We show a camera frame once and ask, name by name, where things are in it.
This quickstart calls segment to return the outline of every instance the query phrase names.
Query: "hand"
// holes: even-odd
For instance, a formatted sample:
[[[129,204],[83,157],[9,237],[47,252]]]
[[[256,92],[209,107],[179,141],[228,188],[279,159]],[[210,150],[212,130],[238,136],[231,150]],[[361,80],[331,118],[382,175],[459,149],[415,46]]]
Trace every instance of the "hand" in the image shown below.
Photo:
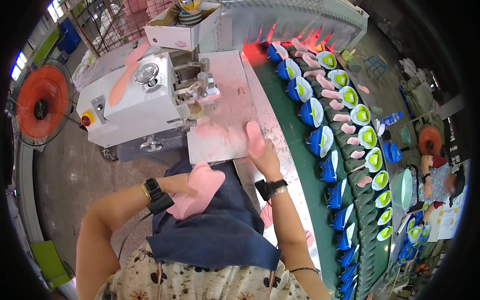
[[[271,139],[267,140],[265,150],[261,156],[255,156],[255,154],[249,152],[248,157],[265,176],[267,182],[275,182],[283,179],[282,173],[280,172],[280,161],[278,160],[275,146]]]
[[[188,186],[188,176],[190,173],[177,174],[168,177],[157,178],[156,181],[160,186],[162,192],[172,193],[172,194],[187,194],[189,196],[196,196],[198,194],[197,190]]]
[[[430,197],[430,192],[432,191],[432,179],[428,176],[425,179],[425,184],[423,185],[423,198],[428,199]]]

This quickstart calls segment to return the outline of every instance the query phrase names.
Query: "blue stool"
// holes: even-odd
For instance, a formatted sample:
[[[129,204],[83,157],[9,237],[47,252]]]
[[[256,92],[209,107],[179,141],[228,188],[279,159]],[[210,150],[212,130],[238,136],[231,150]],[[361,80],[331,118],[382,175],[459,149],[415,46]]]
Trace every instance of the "blue stool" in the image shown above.
[[[383,76],[385,71],[388,69],[388,64],[386,60],[380,54],[378,54],[377,57],[370,56],[369,58],[364,60],[363,63],[365,64],[366,61],[370,63],[370,66],[366,69],[367,72],[371,67],[375,67],[375,69],[373,69],[372,71],[373,74],[375,74],[375,71],[378,70],[379,75],[377,77],[377,80],[379,80]]]

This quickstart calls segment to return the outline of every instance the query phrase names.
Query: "wire mesh cage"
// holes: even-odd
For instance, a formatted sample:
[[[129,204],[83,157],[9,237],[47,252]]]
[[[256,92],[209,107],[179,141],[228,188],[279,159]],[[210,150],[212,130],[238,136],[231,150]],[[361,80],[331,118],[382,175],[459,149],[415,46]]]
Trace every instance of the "wire mesh cage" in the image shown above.
[[[145,36],[143,27],[170,5],[171,0],[83,0],[72,13],[95,51],[102,55]]]

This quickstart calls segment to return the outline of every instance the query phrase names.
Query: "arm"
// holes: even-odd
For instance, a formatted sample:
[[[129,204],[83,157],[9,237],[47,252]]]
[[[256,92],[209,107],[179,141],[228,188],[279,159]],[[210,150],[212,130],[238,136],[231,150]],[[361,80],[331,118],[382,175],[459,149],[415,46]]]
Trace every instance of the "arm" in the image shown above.
[[[280,162],[271,140],[267,141],[262,156],[257,157],[249,153],[249,158],[265,176],[267,182],[283,179],[282,173],[280,173]],[[273,197],[271,202],[275,234],[278,239],[278,247],[282,250],[281,260],[285,267],[289,270],[303,267],[315,268],[308,252],[305,231],[290,195],[287,192],[281,193]],[[295,272],[295,278],[310,298],[314,300],[330,299],[330,294],[315,272],[299,270]]]
[[[187,186],[188,174],[158,178],[164,192],[185,192],[195,195]],[[120,269],[120,264],[110,245],[112,234],[123,227],[133,216],[150,204],[142,186],[114,192],[101,198],[82,220],[77,241],[77,290],[81,300],[94,299],[108,278]]]
[[[435,205],[433,203],[431,203],[427,210],[425,211],[425,213],[423,213],[423,221],[425,223],[427,223],[428,219],[430,218],[430,215],[432,214],[432,212],[435,210]]]
[[[430,172],[430,167],[433,166],[433,156],[423,155],[421,157],[421,171],[423,175]],[[430,176],[425,178],[425,184],[423,185],[423,198],[428,199],[430,197],[430,192],[432,191],[432,179]]]

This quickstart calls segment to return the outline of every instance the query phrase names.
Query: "black wristwatch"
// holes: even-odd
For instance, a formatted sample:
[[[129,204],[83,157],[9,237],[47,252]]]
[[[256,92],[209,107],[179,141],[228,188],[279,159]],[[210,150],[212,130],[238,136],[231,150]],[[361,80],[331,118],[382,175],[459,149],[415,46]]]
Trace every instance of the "black wristwatch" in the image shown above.
[[[174,204],[172,198],[167,193],[162,192],[156,179],[147,179],[144,183],[144,187],[145,191],[150,196],[148,209],[152,214],[158,215]]]
[[[427,173],[427,174],[425,174],[425,175],[423,176],[423,178],[422,178],[423,183],[426,182],[426,179],[427,179],[428,176],[430,176],[430,173]]]
[[[283,179],[276,182],[265,182],[265,180],[260,180],[255,183],[255,187],[265,201],[268,201],[268,199],[279,193],[286,192],[287,186],[287,182]]]

